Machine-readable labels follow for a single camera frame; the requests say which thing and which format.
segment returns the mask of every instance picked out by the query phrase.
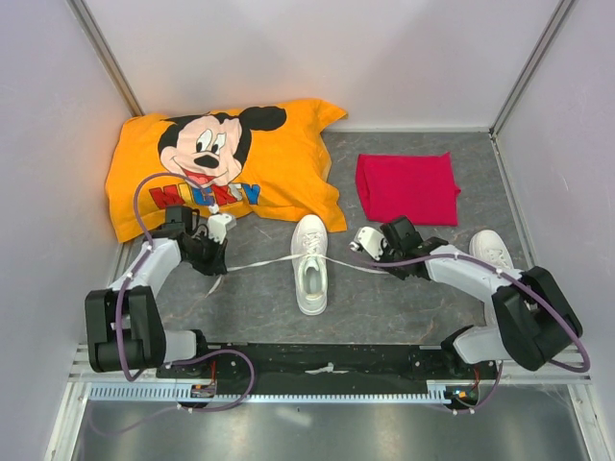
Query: orange pillow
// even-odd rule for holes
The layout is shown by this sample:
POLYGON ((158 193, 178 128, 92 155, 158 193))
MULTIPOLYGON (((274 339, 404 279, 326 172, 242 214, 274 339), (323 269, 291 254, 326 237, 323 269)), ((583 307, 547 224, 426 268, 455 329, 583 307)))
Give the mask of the orange pillow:
POLYGON ((268 107, 212 110, 168 118, 152 113, 127 121, 119 138, 106 190, 117 239, 141 234, 133 195, 146 177, 156 178, 139 196, 139 212, 148 229, 164 221, 169 205, 199 208, 218 204, 221 212, 299 221, 317 214, 329 232, 345 231, 337 205, 339 192, 327 184, 331 157, 320 133, 346 112, 318 99, 268 107))

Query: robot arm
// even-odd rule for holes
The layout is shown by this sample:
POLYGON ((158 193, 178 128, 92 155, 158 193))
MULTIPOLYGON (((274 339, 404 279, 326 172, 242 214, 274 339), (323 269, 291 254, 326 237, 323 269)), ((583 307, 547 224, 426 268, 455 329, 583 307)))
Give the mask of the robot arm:
MULTIPOLYGON (((407 218, 381 226, 359 229, 351 243, 354 251, 365 251, 378 262, 399 262, 422 256, 466 255, 437 237, 423 240, 407 218)), ((399 279, 408 276, 451 285, 484 303, 484 327, 466 327, 445 341, 463 362, 512 358, 535 371, 571 344, 571 339, 555 319, 542 308, 530 309, 527 295, 506 279, 464 258, 432 258, 408 266, 385 267, 399 279)), ((509 276, 529 286, 546 299, 578 337, 582 327, 553 276, 541 267, 526 272, 505 270, 509 276)))
POLYGON ((118 280, 86 297, 87 349, 90 365, 96 372, 121 370, 114 317, 117 296, 126 278, 131 282, 123 299, 122 331, 130 368, 157 368, 196 354, 197 333, 165 330, 156 296, 168 275, 182 261, 188 261, 206 276, 226 274, 226 234, 235 226, 235 218, 230 214, 214 214, 205 230, 198 232, 200 227, 194 229, 192 225, 195 210, 189 207, 170 206, 165 216, 165 223, 152 232, 152 250, 145 241, 135 262, 118 280), (137 264, 150 251, 137 271, 137 264))

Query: white wall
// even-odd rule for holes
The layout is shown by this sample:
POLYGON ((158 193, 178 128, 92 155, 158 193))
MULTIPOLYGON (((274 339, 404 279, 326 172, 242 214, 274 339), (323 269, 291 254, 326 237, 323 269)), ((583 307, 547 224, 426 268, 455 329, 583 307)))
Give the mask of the white wall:
POLYGON ((0 12, 0 447, 37 460, 117 252, 103 187, 129 114, 65 2, 0 12))
POLYGON ((320 97, 336 128, 488 127, 556 0, 87 0, 146 111, 320 97))
POLYGON ((578 2, 501 135, 538 263, 585 328, 615 430, 615 3, 578 2))

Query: folded red towel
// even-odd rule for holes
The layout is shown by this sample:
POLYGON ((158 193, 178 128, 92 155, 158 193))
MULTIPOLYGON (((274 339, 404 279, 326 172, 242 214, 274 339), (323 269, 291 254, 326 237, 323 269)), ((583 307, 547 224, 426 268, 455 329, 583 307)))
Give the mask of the folded red towel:
POLYGON ((367 219, 386 223, 407 216, 412 224, 456 226, 451 153, 440 157, 371 156, 357 161, 357 191, 367 219))

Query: white shoelace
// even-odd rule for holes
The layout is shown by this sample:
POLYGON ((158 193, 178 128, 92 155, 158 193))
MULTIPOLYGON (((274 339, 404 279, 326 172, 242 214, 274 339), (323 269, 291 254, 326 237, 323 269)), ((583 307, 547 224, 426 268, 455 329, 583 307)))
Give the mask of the white shoelace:
POLYGON ((310 232, 304 235, 304 248, 308 255, 314 255, 316 253, 322 238, 323 234, 321 232, 310 232))

